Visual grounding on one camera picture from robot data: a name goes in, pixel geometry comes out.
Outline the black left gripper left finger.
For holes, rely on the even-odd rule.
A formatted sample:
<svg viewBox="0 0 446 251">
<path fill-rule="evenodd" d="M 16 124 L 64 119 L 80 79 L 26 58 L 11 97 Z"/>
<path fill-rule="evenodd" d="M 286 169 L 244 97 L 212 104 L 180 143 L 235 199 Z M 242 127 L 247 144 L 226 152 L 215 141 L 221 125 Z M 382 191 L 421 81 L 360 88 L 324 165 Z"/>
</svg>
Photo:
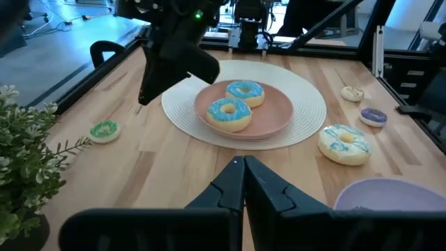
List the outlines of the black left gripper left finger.
<svg viewBox="0 0 446 251">
<path fill-rule="evenodd" d="M 184 208 L 92 208 L 69 217 L 61 251 L 239 251 L 245 161 L 236 156 Z"/>
</svg>

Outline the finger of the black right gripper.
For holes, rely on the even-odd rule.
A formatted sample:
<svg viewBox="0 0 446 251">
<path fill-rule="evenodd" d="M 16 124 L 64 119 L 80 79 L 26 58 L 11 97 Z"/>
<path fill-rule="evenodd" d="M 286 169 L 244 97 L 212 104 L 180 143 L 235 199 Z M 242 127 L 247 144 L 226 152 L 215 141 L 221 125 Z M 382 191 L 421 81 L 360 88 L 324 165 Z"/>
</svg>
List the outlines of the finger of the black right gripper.
<svg viewBox="0 0 446 251">
<path fill-rule="evenodd" d="M 142 47 L 146 57 L 141 87 L 139 90 L 138 102 L 140 105 L 148 105 L 173 85 L 189 78 L 190 74 L 175 67 L 169 61 L 161 59 L 152 53 L 148 47 Z"/>
<path fill-rule="evenodd" d="M 217 59 L 187 41 L 169 41 L 167 59 L 179 70 L 191 73 L 208 84 L 213 84 L 220 73 Z"/>
</svg>

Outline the white round woven placemat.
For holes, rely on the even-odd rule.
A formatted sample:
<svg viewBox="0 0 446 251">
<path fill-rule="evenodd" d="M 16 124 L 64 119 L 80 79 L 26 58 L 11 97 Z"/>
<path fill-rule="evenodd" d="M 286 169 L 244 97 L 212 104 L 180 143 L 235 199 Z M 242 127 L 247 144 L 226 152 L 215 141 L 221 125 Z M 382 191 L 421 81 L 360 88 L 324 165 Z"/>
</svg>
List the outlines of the white round woven placemat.
<svg viewBox="0 0 446 251">
<path fill-rule="evenodd" d="M 209 144 L 238 150 L 270 150 L 297 144 L 318 132 L 324 124 L 327 109 L 323 96 L 310 82 L 290 70 L 258 61 L 220 61 L 220 74 L 215 82 L 230 79 L 263 82 L 279 89 L 293 104 L 293 119 L 278 134 L 265 139 L 243 140 L 218 135 L 195 112 L 198 92 L 212 85 L 195 76 L 162 94 L 164 113 L 184 133 Z"/>
</svg>

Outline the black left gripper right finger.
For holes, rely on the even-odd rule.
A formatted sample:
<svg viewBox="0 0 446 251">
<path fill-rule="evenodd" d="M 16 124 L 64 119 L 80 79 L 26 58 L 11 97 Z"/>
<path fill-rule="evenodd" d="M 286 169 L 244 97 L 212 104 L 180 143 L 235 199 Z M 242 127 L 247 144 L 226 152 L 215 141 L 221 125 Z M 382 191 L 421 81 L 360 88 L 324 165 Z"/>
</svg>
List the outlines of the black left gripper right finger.
<svg viewBox="0 0 446 251">
<path fill-rule="evenodd" d="M 245 202 L 258 251 L 446 251 L 446 212 L 336 211 L 246 155 Z"/>
</svg>

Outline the pink plate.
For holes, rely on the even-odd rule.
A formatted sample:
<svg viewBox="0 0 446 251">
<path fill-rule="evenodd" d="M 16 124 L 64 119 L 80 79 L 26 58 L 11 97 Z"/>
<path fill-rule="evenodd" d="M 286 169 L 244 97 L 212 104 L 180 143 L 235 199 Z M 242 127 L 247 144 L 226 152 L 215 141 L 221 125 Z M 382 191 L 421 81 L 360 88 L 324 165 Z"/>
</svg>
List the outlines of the pink plate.
<svg viewBox="0 0 446 251">
<path fill-rule="evenodd" d="M 266 96 L 263 103 L 253 109 L 252 120 L 244 130 L 240 132 L 225 132 L 211 125 L 206 119 L 208 107 L 212 102 L 223 98 L 226 87 L 234 81 L 234 79 L 220 81 L 205 87 L 198 92 L 194 100 L 194 109 L 197 116 L 212 132 L 232 139 L 265 139 L 278 134 L 293 119 L 293 104 L 289 98 L 279 89 L 263 82 L 258 82 L 263 87 Z"/>
</svg>

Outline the white iced donut blue drizzle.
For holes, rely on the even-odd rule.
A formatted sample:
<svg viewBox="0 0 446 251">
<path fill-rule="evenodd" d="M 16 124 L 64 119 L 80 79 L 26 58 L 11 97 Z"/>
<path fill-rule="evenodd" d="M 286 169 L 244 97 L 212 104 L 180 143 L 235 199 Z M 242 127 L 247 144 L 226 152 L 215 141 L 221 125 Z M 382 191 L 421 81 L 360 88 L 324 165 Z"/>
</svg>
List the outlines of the white iced donut blue drizzle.
<svg viewBox="0 0 446 251">
<path fill-rule="evenodd" d="M 318 148 L 325 157 L 348 166 L 363 165 L 372 153 L 363 132 L 342 124 L 324 127 L 318 134 Z"/>
</svg>

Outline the black table edge rail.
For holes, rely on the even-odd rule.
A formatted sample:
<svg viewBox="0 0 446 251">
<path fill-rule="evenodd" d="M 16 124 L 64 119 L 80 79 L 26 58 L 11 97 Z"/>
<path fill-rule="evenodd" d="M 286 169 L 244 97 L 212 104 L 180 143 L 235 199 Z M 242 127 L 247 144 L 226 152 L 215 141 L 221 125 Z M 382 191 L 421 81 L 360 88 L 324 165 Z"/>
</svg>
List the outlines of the black table edge rail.
<svg viewBox="0 0 446 251">
<path fill-rule="evenodd" d="M 70 109 L 80 98 L 89 92 L 95 85 L 103 80 L 109 73 L 111 73 L 120 63 L 126 60 L 131 53 L 141 47 L 147 41 L 149 25 L 144 25 L 137 35 L 125 47 L 125 50 L 120 54 L 114 52 L 104 52 L 103 56 L 105 62 L 89 73 L 84 79 L 74 85 L 65 94 L 63 94 L 57 101 L 58 110 L 57 115 L 61 115 Z"/>
</svg>

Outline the lavender plate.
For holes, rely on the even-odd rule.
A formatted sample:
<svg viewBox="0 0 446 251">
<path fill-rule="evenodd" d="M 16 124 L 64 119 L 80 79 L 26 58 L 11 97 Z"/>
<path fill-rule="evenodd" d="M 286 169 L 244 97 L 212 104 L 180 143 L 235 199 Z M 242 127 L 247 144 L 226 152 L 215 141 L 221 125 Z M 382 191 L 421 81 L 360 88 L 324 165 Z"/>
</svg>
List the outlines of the lavender plate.
<svg viewBox="0 0 446 251">
<path fill-rule="evenodd" d="M 368 178 L 346 186 L 335 210 L 446 211 L 446 197 L 418 184 L 393 178 Z"/>
</svg>

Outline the black frame post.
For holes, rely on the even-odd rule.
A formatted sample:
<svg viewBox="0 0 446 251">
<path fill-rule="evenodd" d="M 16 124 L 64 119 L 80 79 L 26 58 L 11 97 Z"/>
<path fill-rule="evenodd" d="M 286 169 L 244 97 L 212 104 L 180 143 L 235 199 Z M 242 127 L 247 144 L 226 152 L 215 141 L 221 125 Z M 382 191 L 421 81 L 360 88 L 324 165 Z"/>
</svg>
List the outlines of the black frame post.
<svg viewBox="0 0 446 251">
<path fill-rule="evenodd" d="M 357 49 L 357 59 L 365 66 L 372 61 L 373 37 L 377 26 L 384 26 L 396 0 L 376 0 Z"/>
</svg>

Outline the silver aluminium frame bracket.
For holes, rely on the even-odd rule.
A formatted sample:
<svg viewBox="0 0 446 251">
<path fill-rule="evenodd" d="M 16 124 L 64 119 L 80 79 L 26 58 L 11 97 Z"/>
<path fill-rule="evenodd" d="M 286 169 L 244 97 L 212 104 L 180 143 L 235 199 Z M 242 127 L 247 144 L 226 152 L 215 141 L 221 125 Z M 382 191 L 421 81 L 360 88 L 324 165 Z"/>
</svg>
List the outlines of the silver aluminium frame bracket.
<svg viewBox="0 0 446 251">
<path fill-rule="evenodd" d="M 375 77 L 383 77 L 384 74 L 384 29 L 381 25 L 376 27 L 374 33 L 372 73 Z"/>
</svg>

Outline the small purple sprinkled donut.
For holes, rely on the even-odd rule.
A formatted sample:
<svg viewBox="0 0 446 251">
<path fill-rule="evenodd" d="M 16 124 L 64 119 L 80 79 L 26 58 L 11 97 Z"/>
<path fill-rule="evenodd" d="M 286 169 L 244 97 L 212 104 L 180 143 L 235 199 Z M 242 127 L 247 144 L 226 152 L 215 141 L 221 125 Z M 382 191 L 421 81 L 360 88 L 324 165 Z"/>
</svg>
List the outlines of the small purple sprinkled donut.
<svg viewBox="0 0 446 251">
<path fill-rule="evenodd" d="M 368 126 L 381 128 L 387 122 L 387 115 L 379 109 L 368 107 L 361 110 L 360 120 Z"/>
</svg>

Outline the black plant pot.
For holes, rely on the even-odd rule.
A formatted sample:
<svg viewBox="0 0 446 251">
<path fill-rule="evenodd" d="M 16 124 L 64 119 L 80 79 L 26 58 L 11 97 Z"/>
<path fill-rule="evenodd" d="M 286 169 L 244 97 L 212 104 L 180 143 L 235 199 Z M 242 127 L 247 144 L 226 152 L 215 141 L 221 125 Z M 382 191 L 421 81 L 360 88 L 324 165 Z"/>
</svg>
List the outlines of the black plant pot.
<svg viewBox="0 0 446 251">
<path fill-rule="evenodd" d="M 46 244 L 50 227 L 45 214 L 27 213 L 24 216 L 25 228 L 16 238 L 8 239 L 0 245 L 0 251 L 41 251 Z"/>
</svg>

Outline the green leafy plant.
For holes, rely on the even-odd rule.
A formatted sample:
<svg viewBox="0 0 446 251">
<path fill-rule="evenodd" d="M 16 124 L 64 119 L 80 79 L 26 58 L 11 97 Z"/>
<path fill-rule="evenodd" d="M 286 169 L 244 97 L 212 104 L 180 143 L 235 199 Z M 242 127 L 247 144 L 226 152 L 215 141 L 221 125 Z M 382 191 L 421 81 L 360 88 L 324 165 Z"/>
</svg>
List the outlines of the green leafy plant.
<svg viewBox="0 0 446 251">
<path fill-rule="evenodd" d="M 48 147 L 57 104 L 24 108 L 15 102 L 18 95 L 13 85 L 0 86 L 0 245 L 41 225 L 42 207 L 66 183 L 61 174 L 68 156 L 91 145 L 80 137 Z"/>
</svg>

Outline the small green iced donut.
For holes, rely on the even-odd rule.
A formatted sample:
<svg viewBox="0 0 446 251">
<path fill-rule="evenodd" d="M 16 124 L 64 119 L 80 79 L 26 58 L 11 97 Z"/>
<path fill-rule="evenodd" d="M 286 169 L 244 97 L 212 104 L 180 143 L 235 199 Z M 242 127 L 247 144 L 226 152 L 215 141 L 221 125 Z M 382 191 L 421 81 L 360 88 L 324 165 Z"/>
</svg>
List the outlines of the small green iced donut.
<svg viewBox="0 0 446 251">
<path fill-rule="evenodd" d="M 120 135 L 121 128 L 113 120 L 105 120 L 97 123 L 89 130 L 89 138 L 97 144 L 107 144 L 114 141 Z"/>
</svg>

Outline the black diagonal frame strut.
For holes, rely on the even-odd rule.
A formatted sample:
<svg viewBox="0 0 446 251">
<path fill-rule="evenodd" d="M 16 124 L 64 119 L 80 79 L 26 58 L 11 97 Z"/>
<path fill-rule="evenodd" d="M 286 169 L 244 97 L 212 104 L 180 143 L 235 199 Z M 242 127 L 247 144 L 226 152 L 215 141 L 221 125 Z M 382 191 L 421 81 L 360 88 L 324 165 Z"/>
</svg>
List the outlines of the black diagonal frame strut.
<svg viewBox="0 0 446 251">
<path fill-rule="evenodd" d="M 332 20 L 345 15 L 350 9 L 355 8 L 362 1 L 363 0 L 348 0 L 347 2 L 344 2 L 340 7 L 311 28 L 306 34 L 297 37 L 292 43 L 290 43 L 288 50 L 297 50 L 298 48 L 302 47 L 314 36 L 323 31 Z"/>
</svg>

